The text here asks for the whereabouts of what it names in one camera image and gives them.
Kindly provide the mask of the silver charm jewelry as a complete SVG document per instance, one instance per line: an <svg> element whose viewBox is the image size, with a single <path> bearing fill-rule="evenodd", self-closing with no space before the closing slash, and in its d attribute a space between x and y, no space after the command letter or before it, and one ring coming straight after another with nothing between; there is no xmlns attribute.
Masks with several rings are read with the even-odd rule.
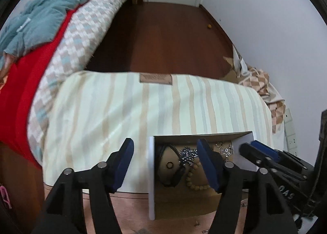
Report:
<svg viewBox="0 0 327 234"><path fill-rule="evenodd" d="M231 141L217 142L215 144L216 150L222 156L224 161L233 160L233 147Z"/></svg>

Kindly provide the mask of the white power strip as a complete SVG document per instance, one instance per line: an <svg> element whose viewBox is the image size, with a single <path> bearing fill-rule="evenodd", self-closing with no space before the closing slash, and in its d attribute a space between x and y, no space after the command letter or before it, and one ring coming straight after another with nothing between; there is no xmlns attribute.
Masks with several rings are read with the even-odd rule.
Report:
<svg viewBox="0 0 327 234"><path fill-rule="evenodd" d="M287 151L296 157L298 156L297 137L295 134L293 118L290 108L287 108L284 115L284 134Z"/></svg>

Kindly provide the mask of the white cardboard box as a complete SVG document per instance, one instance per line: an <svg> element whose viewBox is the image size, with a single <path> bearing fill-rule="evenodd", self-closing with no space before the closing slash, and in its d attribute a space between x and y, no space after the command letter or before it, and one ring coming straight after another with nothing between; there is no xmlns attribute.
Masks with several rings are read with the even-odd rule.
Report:
<svg viewBox="0 0 327 234"><path fill-rule="evenodd" d="M150 220L198 217L216 210L221 196L209 186L197 155L197 141L201 138L207 140L211 149L217 153L215 146L217 142L231 141L233 147L233 160L231 162L243 170L257 170L254 164L239 153L241 144L255 140L255 133L252 131L152 136L149 139L147 153ZM164 187L160 182L155 182L155 146L162 143L172 144L177 148L181 155L182 164L186 168L184 176L176 187Z"/></svg>

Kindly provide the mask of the black fitness band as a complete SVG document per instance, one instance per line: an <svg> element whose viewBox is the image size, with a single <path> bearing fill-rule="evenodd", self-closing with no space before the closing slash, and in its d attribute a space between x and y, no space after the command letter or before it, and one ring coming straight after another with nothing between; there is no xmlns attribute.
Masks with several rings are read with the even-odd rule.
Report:
<svg viewBox="0 0 327 234"><path fill-rule="evenodd" d="M172 144L162 143L155 146L155 182L164 187L176 187L185 174L181 155Z"/></svg>

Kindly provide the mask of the pink and striped table cloth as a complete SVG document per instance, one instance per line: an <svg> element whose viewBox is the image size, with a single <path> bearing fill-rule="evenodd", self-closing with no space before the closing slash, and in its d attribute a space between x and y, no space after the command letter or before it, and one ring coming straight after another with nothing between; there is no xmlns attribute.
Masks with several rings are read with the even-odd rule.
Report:
<svg viewBox="0 0 327 234"><path fill-rule="evenodd" d="M137 73L77 72L59 88L49 116L43 180L52 186L65 168L92 168L131 138L134 155L111 198L123 233L201 233L213 214L149 220L149 138L244 131L273 145L270 110L252 88L190 75L172 75L164 85L141 82Z"/></svg>

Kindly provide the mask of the brown checkered cloth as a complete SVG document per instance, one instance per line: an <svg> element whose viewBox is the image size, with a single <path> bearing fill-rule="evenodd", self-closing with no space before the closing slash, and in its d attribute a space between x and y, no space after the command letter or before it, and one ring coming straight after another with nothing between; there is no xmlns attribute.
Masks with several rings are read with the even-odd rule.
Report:
<svg viewBox="0 0 327 234"><path fill-rule="evenodd" d="M253 88L263 99L271 112L272 133L276 134L284 121L286 111L285 99L281 97L277 89L270 83L269 74L261 69L249 68L249 75L243 77L239 84Z"/></svg>

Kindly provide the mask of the torn cardboard pieces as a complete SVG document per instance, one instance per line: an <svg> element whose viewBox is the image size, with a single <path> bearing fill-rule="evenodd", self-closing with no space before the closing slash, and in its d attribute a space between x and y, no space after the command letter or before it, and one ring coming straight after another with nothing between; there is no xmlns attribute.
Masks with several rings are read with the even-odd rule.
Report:
<svg viewBox="0 0 327 234"><path fill-rule="evenodd" d="M245 63L245 60L234 45L232 45L232 57L224 56L223 59L226 63L228 63L230 69L228 73L221 78L221 80L239 84L241 81L250 76L250 71Z"/></svg>

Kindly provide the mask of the teal blue blanket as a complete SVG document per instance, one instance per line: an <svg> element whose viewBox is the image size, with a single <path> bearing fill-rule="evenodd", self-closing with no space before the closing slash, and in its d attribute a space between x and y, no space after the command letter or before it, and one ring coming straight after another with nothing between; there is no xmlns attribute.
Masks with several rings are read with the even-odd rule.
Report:
<svg viewBox="0 0 327 234"><path fill-rule="evenodd" d="M31 50L53 41L67 12L88 0L30 0L1 31L1 69Z"/></svg>

